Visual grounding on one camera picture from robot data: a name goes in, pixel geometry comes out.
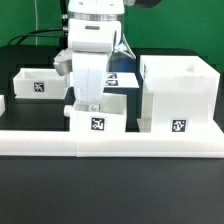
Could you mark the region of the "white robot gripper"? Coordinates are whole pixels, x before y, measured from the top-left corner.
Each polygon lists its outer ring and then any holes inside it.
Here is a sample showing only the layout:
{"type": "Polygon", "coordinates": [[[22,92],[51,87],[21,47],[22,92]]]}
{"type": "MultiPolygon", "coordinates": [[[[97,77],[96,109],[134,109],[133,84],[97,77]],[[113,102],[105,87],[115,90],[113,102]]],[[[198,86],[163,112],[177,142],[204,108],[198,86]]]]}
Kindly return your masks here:
{"type": "Polygon", "coordinates": [[[119,21],[69,20],[68,48],[54,58],[60,76],[73,74],[76,100],[100,111],[110,57],[121,40],[119,21]]]}

